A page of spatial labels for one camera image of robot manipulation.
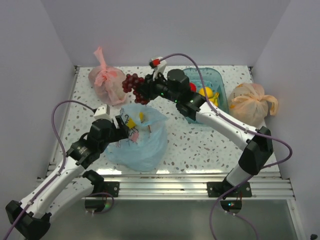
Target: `lemon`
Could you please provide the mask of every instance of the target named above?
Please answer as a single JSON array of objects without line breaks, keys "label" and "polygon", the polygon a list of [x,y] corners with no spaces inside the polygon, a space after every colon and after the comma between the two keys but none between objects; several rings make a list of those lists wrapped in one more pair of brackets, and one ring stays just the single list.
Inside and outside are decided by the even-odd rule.
[{"label": "lemon", "polygon": [[202,96],[205,96],[205,91],[206,91],[206,94],[208,95],[208,98],[211,99],[214,97],[214,92],[211,90],[210,87],[205,87],[205,90],[203,88],[201,88],[199,90],[199,94],[202,95]]}]

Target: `gray floor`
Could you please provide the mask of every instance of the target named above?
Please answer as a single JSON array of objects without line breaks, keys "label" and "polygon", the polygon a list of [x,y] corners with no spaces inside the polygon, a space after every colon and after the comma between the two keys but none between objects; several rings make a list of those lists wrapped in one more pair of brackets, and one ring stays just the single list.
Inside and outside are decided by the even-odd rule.
[{"label": "gray floor", "polygon": [[[58,217],[44,240],[206,240],[213,239],[209,212],[213,201],[118,200],[106,214],[85,214],[84,201]],[[244,201],[240,214],[261,240],[296,240],[286,201]],[[255,240],[251,227],[217,209],[213,224],[219,240]]]}]

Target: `cable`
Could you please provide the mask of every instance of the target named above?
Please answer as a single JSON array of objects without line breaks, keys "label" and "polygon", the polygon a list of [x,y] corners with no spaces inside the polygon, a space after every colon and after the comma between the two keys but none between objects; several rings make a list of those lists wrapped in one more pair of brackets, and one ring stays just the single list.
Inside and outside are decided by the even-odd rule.
[{"label": "cable", "polygon": [[[65,150],[65,147],[61,141],[61,138],[59,136],[59,133],[57,131],[57,128],[56,128],[56,125],[55,125],[55,113],[56,113],[56,110],[57,108],[62,105],[62,104],[65,104],[65,103],[76,103],[76,104],[80,104],[88,109],[90,109],[91,111],[95,112],[95,110],[91,107],[89,107],[88,105],[80,102],[80,101],[75,101],[75,100],[66,100],[66,101],[62,101],[60,103],[58,103],[52,110],[52,113],[51,113],[51,125],[52,125],[52,129],[53,129],[53,132],[54,132],[54,135],[56,137],[56,139],[58,140],[58,143],[62,149],[62,155],[63,155],[63,160],[62,160],[62,165],[61,167],[59,168],[58,170],[58,173],[61,173],[62,170],[64,169],[65,165],[66,165],[66,159],[67,159],[67,154],[66,154],[66,150]],[[24,213],[27,211],[27,209],[32,205],[32,203],[35,201],[35,199],[58,177],[58,175],[54,175],[45,185],[43,185],[42,188],[40,188],[40,190],[38,192],[36,192],[34,194],[34,196],[30,199],[30,203],[31,204],[27,204],[24,209],[20,212],[20,214],[18,215],[18,217],[14,220],[13,224],[10,226],[9,230],[6,232],[3,240],[7,240],[10,233],[12,232],[12,230],[15,228],[15,226],[17,225],[17,223],[19,222],[19,220],[21,219],[21,217],[24,215]]]},{"label": "cable", "polygon": [[98,192],[98,193],[93,193],[93,194],[90,194],[88,197],[94,197],[94,196],[97,196],[97,195],[106,195],[108,197],[110,197],[112,199],[112,203],[111,203],[111,206],[108,207],[106,210],[103,210],[101,212],[93,212],[94,214],[105,214],[107,212],[109,212],[114,204],[115,204],[115,199],[114,199],[114,196],[112,196],[111,194],[107,193],[107,192]]},{"label": "cable", "polygon": [[[211,102],[209,101],[209,98],[208,98],[208,94],[207,94],[207,90],[206,90],[206,86],[205,86],[205,81],[204,81],[204,78],[201,74],[201,71],[197,65],[197,63],[191,58],[189,57],[188,55],[184,54],[184,53],[173,53],[173,54],[170,54],[168,56],[165,56],[163,58],[160,59],[160,62],[163,61],[163,60],[166,60],[168,58],[171,58],[173,56],[183,56],[187,59],[189,59],[193,65],[195,66],[197,72],[199,73],[199,77],[201,79],[201,83],[202,83],[202,87],[203,87],[203,90],[204,90],[204,95],[205,95],[205,99],[206,99],[206,102],[208,103],[209,107],[214,111],[214,113],[216,113],[219,117],[221,117],[223,120],[225,120],[226,122],[230,123],[231,125],[235,126],[236,128],[242,130],[242,131],[247,131],[248,133],[250,134],[254,134],[256,136],[260,136],[260,137],[263,137],[263,138],[267,138],[267,139],[271,139],[271,140],[274,140],[276,142],[279,142],[283,145],[285,145],[288,149],[289,149],[289,154],[287,157],[285,157],[283,160],[280,160],[278,162],[274,162],[274,163],[271,163],[271,164],[268,164],[268,165],[265,165],[263,166],[262,169],[265,169],[265,168],[269,168],[269,167],[272,167],[272,166],[275,166],[275,165],[278,165],[278,164],[282,164],[284,163],[285,161],[287,161],[289,158],[291,158],[292,154],[293,154],[293,150],[291,148],[291,146],[286,143],[285,141],[279,139],[279,138],[276,138],[276,137],[273,137],[273,136],[270,136],[270,135],[265,135],[265,134],[261,134],[261,133],[258,133],[258,132],[255,132],[255,131],[251,131],[251,130],[246,130],[245,127],[233,122],[232,120],[228,119],[226,116],[224,116],[223,114],[219,113],[215,107],[211,104]],[[230,190],[226,191],[224,194],[222,194],[220,197],[218,197],[218,199],[214,202],[212,208],[211,208],[211,211],[210,211],[210,215],[209,215],[209,222],[210,222],[210,230],[211,230],[211,234],[213,236],[213,238],[215,240],[217,240],[217,237],[215,235],[215,232],[214,232],[214,229],[213,229],[213,226],[212,226],[212,215],[213,215],[213,211],[215,209],[215,207],[217,206],[218,202],[224,197],[226,196],[227,194],[231,193],[232,191],[236,190],[238,187],[240,187],[241,185],[243,185],[244,183],[246,183],[249,179],[251,179],[253,176],[250,176],[249,178],[247,178],[246,180],[244,180],[243,182],[239,183],[238,185],[234,186],[233,188],[231,188]],[[239,216],[237,215],[239,218],[243,219],[244,221],[246,221],[254,230],[255,232],[255,235],[256,235],[256,238],[259,240],[260,237],[259,237],[259,234],[256,230],[256,228],[248,221],[246,220],[244,217],[242,216]]]}]

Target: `blue plastic bag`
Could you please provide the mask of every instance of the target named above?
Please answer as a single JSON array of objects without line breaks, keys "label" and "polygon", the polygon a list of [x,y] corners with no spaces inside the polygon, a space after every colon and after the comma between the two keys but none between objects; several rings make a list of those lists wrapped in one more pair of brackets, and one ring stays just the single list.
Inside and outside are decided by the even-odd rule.
[{"label": "blue plastic bag", "polygon": [[[140,113],[143,113],[143,122],[140,120]],[[135,171],[153,170],[167,150],[168,118],[150,106],[136,103],[124,105],[120,114],[125,123],[132,118],[136,126],[130,130],[129,139],[108,146],[105,151],[107,158],[113,163],[126,165]]]}]

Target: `terrazzo tabletop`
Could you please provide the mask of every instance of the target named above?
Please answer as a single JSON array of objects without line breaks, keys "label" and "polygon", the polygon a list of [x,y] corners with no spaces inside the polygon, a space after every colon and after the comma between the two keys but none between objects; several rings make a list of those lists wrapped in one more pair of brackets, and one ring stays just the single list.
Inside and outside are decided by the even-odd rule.
[{"label": "terrazzo tabletop", "polygon": [[[171,69],[185,69],[193,66],[168,66],[164,75]],[[247,66],[201,66],[217,70],[223,79],[225,93],[228,97],[232,90],[241,83],[251,83],[251,75]],[[151,74],[149,66],[118,67],[125,74],[137,73],[139,77]],[[102,105],[91,87],[88,74],[93,68],[81,67],[76,80],[72,99],[86,103],[92,108]],[[132,92],[128,94],[126,103],[134,102]],[[132,175],[132,174],[202,174],[202,173],[228,173],[237,164],[242,151],[232,141],[208,126],[188,123],[172,102],[157,97],[148,103],[168,117],[166,121],[168,147],[163,159],[151,172],[138,172],[124,165],[108,161],[106,154],[101,154],[89,169],[101,175]],[[111,117],[119,114],[121,107],[112,107]],[[94,121],[92,113],[81,105],[71,103],[62,142],[67,149],[79,137],[89,131]],[[62,152],[57,151],[55,160],[62,159]],[[267,164],[276,161],[273,154]],[[279,172],[278,166],[261,170],[262,172]]]}]

